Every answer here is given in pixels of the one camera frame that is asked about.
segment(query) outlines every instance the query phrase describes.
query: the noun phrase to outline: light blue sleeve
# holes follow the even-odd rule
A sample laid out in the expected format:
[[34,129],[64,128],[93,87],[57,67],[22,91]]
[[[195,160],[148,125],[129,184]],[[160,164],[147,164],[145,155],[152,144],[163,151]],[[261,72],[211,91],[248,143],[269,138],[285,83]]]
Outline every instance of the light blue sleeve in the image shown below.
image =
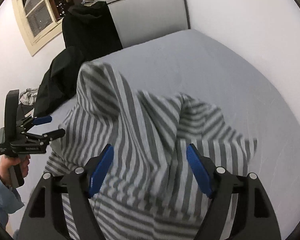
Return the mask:
[[17,190],[9,190],[0,180],[0,223],[4,228],[8,223],[8,214],[13,214],[23,206]]

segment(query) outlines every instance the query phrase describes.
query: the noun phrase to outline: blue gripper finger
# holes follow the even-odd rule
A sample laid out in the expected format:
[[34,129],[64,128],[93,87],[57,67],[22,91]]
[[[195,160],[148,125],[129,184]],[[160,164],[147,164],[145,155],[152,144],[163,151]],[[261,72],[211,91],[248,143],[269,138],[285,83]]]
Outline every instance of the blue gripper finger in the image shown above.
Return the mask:
[[187,147],[186,157],[201,192],[211,197],[211,178],[191,145]]
[[52,121],[52,117],[50,115],[44,116],[44,117],[37,117],[34,118],[32,121],[33,125],[41,125],[44,123],[49,123]]
[[105,180],[107,172],[113,162],[114,158],[114,148],[113,146],[109,146],[104,155],[102,156],[101,161],[97,165],[95,171],[90,176],[89,181],[89,190],[88,195],[89,198],[92,198],[93,195],[98,193],[101,189],[102,183]]

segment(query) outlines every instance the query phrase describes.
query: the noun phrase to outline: bed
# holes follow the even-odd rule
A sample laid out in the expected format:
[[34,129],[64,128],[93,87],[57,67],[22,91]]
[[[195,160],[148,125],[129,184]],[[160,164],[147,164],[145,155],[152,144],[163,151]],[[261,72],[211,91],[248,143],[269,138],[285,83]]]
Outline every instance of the bed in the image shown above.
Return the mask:
[[[280,93],[252,65],[219,42],[195,30],[180,31],[114,52],[97,61],[119,70],[137,90],[156,95],[184,92],[220,106],[225,121],[247,138],[258,139],[249,171],[259,175],[274,207],[282,239],[300,222],[300,126]],[[50,124],[34,127],[42,134],[57,129],[75,104],[64,103]],[[26,183],[19,189],[27,203],[50,148],[33,155]],[[19,227],[24,209],[11,215]]]

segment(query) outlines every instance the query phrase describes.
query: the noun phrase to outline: silver bolt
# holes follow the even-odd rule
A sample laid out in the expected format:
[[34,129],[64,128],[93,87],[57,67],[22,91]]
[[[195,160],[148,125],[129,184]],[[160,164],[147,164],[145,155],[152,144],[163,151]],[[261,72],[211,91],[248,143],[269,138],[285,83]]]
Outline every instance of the silver bolt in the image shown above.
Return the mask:
[[76,168],[75,169],[75,173],[76,174],[81,174],[81,173],[83,173],[84,172],[84,168],[82,168],[82,167],[79,167],[79,168]]
[[218,168],[217,168],[217,173],[223,174],[223,173],[225,173],[225,172],[226,172],[226,169],[225,169],[225,168],[223,168],[223,167],[218,167]]
[[257,179],[258,178],[258,176],[255,173],[253,173],[253,172],[249,174],[249,177],[251,179]]
[[45,173],[43,176],[42,176],[44,179],[49,179],[51,177],[51,174],[50,173]]

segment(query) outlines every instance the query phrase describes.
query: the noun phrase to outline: gray striped fabric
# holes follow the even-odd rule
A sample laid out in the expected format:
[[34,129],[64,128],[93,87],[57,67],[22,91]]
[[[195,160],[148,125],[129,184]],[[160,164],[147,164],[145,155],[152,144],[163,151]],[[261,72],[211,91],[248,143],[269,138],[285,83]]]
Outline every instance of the gray striped fabric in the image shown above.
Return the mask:
[[[225,124],[220,108],[185,94],[132,91],[111,66],[92,62],[81,67],[77,103],[60,127],[61,150],[53,149],[46,166],[55,176],[114,146],[113,165],[90,200],[106,239],[194,239],[208,198],[188,166],[186,146],[194,143],[238,175],[247,174],[257,146]],[[63,203],[70,236],[79,239],[67,195]],[[233,197],[228,219],[235,204]]]

